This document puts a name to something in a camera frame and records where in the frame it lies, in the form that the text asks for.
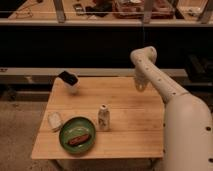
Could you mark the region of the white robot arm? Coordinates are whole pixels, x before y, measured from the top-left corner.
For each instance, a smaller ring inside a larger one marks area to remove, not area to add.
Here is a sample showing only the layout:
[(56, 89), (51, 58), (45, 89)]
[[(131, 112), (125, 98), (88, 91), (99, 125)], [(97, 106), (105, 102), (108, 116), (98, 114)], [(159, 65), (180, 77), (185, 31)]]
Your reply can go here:
[(155, 65), (153, 46), (133, 50), (130, 58), (136, 89), (151, 82), (165, 103), (164, 171), (213, 171), (213, 117), (207, 104)]

